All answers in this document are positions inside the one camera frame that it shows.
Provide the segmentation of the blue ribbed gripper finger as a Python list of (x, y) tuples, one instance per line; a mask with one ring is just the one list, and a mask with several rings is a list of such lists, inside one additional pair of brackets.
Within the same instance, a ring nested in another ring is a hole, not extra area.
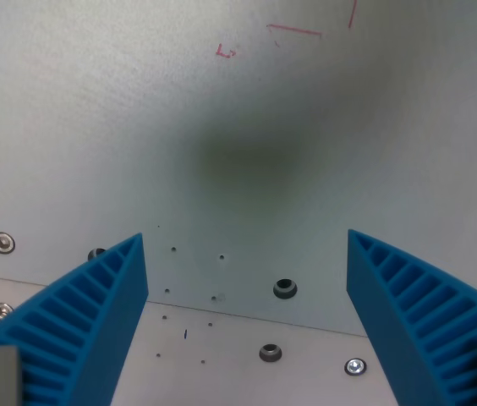
[(22, 403), (110, 404), (148, 293), (136, 234), (0, 320), (0, 346), (19, 350)]
[(348, 231), (347, 284), (400, 405), (477, 405), (477, 289)]

